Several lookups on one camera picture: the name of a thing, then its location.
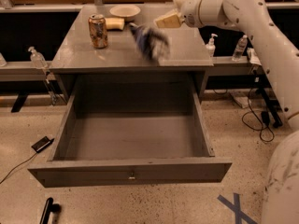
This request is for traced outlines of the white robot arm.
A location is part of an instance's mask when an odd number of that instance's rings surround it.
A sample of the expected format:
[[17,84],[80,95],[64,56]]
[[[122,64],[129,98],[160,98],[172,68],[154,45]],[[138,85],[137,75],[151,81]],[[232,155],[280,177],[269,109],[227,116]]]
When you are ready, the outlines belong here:
[[299,224],[299,50],[274,24],[264,0],[174,0],[161,28],[216,26],[248,36],[292,128],[269,162],[262,224]]

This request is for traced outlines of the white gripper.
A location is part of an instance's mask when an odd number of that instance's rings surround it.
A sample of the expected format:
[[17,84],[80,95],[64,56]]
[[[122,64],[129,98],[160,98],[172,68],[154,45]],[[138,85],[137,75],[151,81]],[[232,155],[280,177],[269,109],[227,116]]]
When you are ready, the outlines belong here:
[[183,22],[189,27],[201,28],[200,6],[203,0],[173,0],[175,8],[157,19],[154,23],[159,28],[179,28]]

